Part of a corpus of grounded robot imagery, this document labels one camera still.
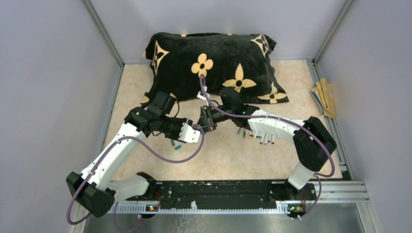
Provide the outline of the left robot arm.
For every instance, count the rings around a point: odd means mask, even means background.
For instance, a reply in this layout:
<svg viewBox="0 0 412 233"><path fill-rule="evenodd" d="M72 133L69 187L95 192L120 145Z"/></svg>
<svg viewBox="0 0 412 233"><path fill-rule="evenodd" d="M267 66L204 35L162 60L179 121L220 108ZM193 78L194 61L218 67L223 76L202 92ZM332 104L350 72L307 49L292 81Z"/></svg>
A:
<svg viewBox="0 0 412 233"><path fill-rule="evenodd" d="M147 108L130 110L115 137L98 157L80 173L71 172L67 176L66 182L72 195L67 218L70 218L75 202L88 210L89 214L101 217L114 204L128 198L140 196L146 201L154 198L155 181L144 172L126 180L113 181L112 178L131 152L140 145L156 157L161 157L144 143L154 131L182 143L199 141L201 133L193 128L191 120L168 116L175 102L173 96L158 92Z"/></svg>

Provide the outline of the dark green pen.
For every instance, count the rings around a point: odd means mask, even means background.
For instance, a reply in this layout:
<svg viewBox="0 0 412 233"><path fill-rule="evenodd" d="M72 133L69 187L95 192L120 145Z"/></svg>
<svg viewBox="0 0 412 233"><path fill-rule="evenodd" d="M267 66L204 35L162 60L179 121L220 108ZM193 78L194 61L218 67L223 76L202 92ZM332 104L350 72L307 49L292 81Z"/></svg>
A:
<svg viewBox="0 0 412 233"><path fill-rule="evenodd" d="M259 144L262 145L264 142L265 134L261 135L261 139L259 140Z"/></svg>

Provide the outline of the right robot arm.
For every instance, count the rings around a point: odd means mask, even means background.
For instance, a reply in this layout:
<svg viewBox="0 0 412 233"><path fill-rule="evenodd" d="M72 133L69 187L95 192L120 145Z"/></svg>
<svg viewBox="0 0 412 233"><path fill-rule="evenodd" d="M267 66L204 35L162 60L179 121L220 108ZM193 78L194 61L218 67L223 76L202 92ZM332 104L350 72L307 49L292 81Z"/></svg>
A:
<svg viewBox="0 0 412 233"><path fill-rule="evenodd" d="M215 105L205 85L201 85L202 97L208 106L202 109L198 124L205 132L215 129L217 123L231 120L237 127L292 142L298 163L287 178L285 194L291 200L304 195L304 186L313 177L330 178L336 166L332 153L337 144L319 118L295 120L270 114L256 106L245 104L233 88L220 91L221 105Z"/></svg>

